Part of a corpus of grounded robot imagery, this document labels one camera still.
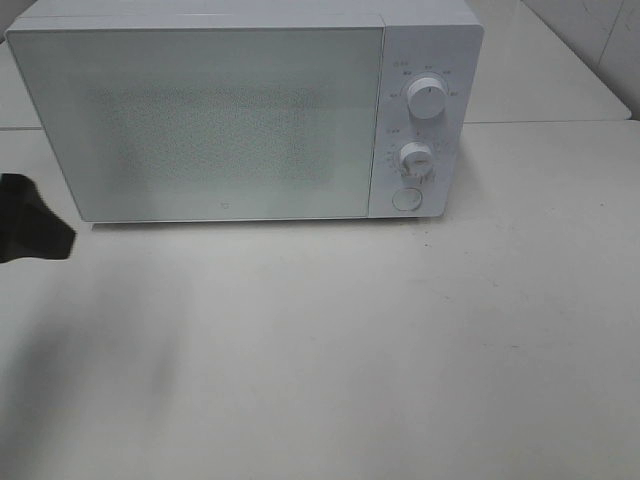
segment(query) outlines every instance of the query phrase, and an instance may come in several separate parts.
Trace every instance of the white table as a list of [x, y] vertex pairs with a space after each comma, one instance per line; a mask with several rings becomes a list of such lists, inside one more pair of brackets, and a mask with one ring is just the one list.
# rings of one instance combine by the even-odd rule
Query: white table
[[463, 137], [440, 220], [91, 230], [0, 132], [82, 226], [0, 266], [0, 478], [640, 477], [640, 124]]
[[[486, 36], [467, 122], [625, 120], [631, 116], [524, 4], [515, 0], [470, 3], [486, 27]], [[7, 46], [0, 45], [0, 128], [38, 125], [23, 88]]]

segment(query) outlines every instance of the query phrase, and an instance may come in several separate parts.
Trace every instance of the timer knob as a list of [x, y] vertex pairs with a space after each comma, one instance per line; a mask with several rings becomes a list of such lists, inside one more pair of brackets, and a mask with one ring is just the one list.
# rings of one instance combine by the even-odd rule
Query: timer knob
[[444, 81], [427, 76], [415, 80], [407, 89], [407, 104], [414, 117], [427, 120], [444, 110], [447, 100]]
[[424, 143], [408, 143], [400, 150], [399, 157], [400, 166], [408, 176], [424, 178], [433, 171], [435, 157]]

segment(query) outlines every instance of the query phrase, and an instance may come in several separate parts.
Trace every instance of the microwave oven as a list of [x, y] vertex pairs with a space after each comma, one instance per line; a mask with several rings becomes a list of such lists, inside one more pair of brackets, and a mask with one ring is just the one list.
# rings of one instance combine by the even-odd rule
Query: microwave oven
[[39, 0], [6, 33], [95, 223], [444, 212], [463, 0]]

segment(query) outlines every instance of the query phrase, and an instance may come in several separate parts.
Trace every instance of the black object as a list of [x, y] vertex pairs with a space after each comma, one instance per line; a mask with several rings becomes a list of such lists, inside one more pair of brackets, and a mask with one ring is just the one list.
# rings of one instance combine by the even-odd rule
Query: black object
[[69, 258], [76, 232], [60, 220], [24, 175], [0, 177], [0, 263], [22, 257]]

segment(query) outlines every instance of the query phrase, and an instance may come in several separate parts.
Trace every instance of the control panel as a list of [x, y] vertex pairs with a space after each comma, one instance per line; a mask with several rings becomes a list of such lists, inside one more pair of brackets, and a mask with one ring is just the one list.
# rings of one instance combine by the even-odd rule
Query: control panel
[[385, 28], [369, 217], [443, 214], [482, 36], [479, 25]]

